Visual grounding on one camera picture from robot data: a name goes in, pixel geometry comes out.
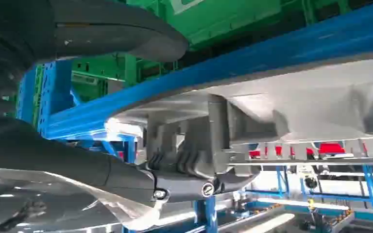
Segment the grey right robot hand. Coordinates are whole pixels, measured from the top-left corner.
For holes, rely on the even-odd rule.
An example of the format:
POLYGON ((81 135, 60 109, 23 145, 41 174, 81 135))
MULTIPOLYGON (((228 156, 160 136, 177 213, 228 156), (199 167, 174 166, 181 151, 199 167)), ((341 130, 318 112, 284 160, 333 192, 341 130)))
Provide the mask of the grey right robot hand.
POLYGON ((150 11, 109 0, 0 0, 0 168, 62 175, 133 201, 151 204, 155 191, 171 202, 237 191, 259 174, 234 171, 205 179, 143 170, 101 152, 44 139, 24 121, 6 117, 4 95, 38 63, 112 52, 173 62, 187 39, 150 11))

